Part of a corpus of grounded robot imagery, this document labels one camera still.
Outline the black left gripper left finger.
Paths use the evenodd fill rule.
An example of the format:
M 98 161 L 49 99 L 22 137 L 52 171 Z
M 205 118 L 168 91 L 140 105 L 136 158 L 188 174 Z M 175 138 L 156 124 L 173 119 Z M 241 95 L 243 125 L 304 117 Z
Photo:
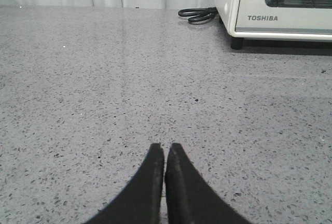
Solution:
M 164 152 L 154 143 L 123 190 L 87 223 L 159 223 L 163 175 Z

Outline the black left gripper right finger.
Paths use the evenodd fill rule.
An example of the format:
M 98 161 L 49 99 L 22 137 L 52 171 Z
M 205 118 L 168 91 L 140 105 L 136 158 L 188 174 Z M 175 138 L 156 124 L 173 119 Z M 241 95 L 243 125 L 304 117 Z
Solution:
M 164 181 L 168 223 L 249 223 L 207 184 L 179 143 L 170 147 Z

